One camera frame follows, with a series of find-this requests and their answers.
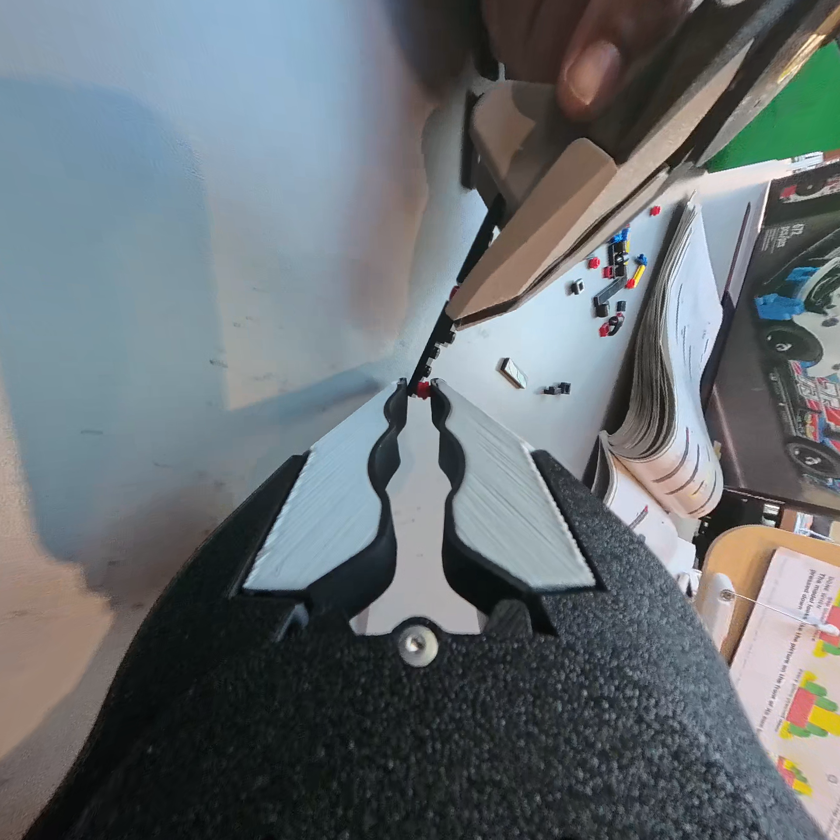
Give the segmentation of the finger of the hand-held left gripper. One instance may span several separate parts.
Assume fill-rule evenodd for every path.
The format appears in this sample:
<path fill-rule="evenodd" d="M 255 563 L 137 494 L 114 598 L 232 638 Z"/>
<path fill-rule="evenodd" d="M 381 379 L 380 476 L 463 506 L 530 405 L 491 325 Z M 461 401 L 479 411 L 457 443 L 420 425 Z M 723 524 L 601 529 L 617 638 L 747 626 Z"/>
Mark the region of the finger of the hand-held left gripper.
<path fill-rule="evenodd" d="M 541 222 L 537 215 L 549 199 L 544 178 L 506 223 L 458 291 L 458 325 L 470 327 L 515 311 L 549 287 L 558 277 L 606 244 L 622 227 L 670 186 L 683 182 L 688 168 L 662 168 L 614 206 L 624 172 L 606 181 L 606 171 L 583 184 Z"/>
<path fill-rule="evenodd" d="M 530 294 L 556 259 L 656 175 L 726 90 L 748 54 L 750 39 L 708 80 L 697 80 L 687 104 L 675 105 L 629 159 L 617 163 L 592 140 L 574 140 L 534 186 L 451 301 L 451 319 L 495 318 Z"/>

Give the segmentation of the long black studded toy plate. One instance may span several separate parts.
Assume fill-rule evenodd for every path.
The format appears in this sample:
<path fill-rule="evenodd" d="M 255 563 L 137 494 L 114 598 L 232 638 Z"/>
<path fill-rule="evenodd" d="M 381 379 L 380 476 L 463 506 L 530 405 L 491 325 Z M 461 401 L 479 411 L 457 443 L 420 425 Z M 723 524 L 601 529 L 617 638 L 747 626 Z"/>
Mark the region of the long black studded toy plate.
<path fill-rule="evenodd" d="M 446 303 L 438 315 L 414 372 L 407 380 L 407 394 L 409 396 L 413 396 L 413 391 L 417 383 L 429 379 L 433 364 L 438 358 L 441 349 L 448 347 L 455 340 L 455 322 L 447 315 L 447 305 L 462 287 L 470 271 L 476 267 L 480 258 L 487 252 L 494 238 L 494 232 L 502 221 L 505 210 L 506 200 L 501 193 L 497 193 L 491 201 L 484 220 L 479 226 L 478 233 L 469 247 L 467 256 L 456 276 L 455 285 L 449 292 Z"/>

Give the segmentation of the green plastic bin with divider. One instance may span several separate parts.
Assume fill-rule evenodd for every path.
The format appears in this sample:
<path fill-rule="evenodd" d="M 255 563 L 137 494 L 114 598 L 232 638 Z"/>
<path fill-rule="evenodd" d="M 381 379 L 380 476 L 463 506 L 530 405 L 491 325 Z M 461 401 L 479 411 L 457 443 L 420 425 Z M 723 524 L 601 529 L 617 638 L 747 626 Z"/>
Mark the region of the green plastic bin with divider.
<path fill-rule="evenodd" d="M 704 164 L 724 172 L 839 149 L 838 41 L 820 48 L 725 148 Z"/>

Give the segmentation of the black toy car kit box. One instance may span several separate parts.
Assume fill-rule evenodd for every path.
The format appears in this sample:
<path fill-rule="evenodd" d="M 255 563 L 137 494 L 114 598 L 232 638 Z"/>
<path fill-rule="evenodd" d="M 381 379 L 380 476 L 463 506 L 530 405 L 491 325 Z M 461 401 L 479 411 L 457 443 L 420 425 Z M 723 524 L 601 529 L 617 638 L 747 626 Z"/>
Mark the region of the black toy car kit box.
<path fill-rule="evenodd" d="M 769 185 L 707 419 L 728 491 L 838 511 L 838 161 Z"/>

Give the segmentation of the person's left hand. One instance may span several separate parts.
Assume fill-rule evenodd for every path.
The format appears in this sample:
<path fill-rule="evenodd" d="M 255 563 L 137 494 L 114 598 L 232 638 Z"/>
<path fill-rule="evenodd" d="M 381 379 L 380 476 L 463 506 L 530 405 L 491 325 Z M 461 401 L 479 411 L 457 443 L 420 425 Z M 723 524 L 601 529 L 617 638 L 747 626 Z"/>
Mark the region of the person's left hand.
<path fill-rule="evenodd" d="M 565 116 L 596 118 L 697 5 L 689 1 L 484 1 L 508 78 L 551 85 Z"/>

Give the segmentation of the cluster of small toy bricks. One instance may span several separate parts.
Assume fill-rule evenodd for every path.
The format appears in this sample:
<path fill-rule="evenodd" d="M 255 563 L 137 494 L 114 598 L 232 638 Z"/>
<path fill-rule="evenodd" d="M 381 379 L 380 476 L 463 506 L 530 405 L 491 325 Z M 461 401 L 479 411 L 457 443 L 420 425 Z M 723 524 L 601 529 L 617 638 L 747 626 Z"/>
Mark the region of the cluster of small toy bricks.
<path fill-rule="evenodd" d="M 610 300 L 608 309 L 595 310 L 592 299 L 592 312 L 599 321 L 598 334 L 602 338 L 615 336 L 624 325 L 627 316 L 626 294 L 641 285 L 648 267 L 646 255 L 633 252 L 631 238 L 632 227 L 628 224 L 610 237 L 606 243 L 605 265 L 601 267 L 604 285 L 601 289 L 609 285 L 615 277 L 627 277 L 628 282 L 626 287 Z"/>

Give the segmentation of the grey desk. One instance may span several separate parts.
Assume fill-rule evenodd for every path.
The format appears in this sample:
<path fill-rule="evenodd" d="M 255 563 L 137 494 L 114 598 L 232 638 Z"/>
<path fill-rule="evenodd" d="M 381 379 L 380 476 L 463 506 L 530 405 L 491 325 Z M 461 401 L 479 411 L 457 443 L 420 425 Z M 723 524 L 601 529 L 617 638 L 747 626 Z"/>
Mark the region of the grey desk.
<path fill-rule="evenodd" d="M 2 2 L 2 385 L 45 550 L 139 625 L 2 837 L 815 837 L 662 564 L 550 453 L 596 588 L 447 583 L 408 397 L 368 607 L 242 582 L 306 455 L 409 379 L 465 258 L 427 131 L 478 2 Z"/>

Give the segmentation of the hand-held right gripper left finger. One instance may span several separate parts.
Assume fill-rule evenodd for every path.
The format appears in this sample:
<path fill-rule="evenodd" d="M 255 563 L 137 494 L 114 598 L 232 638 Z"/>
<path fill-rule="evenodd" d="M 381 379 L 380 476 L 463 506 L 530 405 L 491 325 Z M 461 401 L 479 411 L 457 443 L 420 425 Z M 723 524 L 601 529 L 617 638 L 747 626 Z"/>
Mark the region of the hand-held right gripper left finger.
<path fill-rule="evenodd" d="M 375 394 L 310 447 L 242 582 L 307 607 L 368 607 L 396 572 L 387 487 L 400 467 L 407 383 Z"/>

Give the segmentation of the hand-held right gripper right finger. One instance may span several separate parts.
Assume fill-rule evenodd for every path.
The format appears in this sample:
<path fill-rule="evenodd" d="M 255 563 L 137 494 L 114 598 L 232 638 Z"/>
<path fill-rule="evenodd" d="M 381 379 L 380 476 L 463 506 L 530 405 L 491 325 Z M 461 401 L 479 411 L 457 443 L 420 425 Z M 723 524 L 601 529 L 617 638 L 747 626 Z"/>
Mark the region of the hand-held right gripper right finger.
<path fill-rule="evenodd" d="M 596 588 L 596 574 L 541 474 L 534 449 L 443 380 L 429 384 L 438 466 L 449 483 L 442 563 L 478 613 Z"/>

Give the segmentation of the white stand post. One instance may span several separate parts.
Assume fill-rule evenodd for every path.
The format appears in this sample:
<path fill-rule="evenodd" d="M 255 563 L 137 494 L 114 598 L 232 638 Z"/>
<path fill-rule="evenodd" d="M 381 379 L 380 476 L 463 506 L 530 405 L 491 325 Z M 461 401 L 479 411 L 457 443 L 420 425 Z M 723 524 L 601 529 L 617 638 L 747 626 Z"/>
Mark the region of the white stand post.
<path fill-rule="evenodd" d="M 706 583 L 700 618 L 716 650 L 721 651 L 729 635 L 737 593 L 731 580 L 722 573 L 714 573 Z"/>

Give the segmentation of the open instruction booklet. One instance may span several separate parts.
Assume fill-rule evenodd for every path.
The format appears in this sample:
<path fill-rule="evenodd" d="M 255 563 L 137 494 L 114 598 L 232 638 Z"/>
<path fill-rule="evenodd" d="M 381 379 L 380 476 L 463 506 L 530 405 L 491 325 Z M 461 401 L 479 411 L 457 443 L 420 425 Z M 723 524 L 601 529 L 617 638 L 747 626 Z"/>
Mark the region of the open instruction booklet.
<path fill-rule="evenodd" d="M 676 579 L 697 561 L 694 527 L 723 492 L 701 380 L 722 324 L 701 205 L 686 202 L 633 346 L 628 408 L 600 432 L 591 491 Z"/>

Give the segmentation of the white printed paper sheet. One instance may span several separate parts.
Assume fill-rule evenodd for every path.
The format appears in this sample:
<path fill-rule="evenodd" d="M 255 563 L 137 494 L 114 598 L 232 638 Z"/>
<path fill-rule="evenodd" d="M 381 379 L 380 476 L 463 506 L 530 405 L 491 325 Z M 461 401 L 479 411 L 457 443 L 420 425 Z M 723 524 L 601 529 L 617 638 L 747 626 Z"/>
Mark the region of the white printed paper sheet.
<path fill-rule="evenodd" d="M 839 838 L 839 577 L 777 549 L 730 667 L 757 738 L 826 838 Z"/>

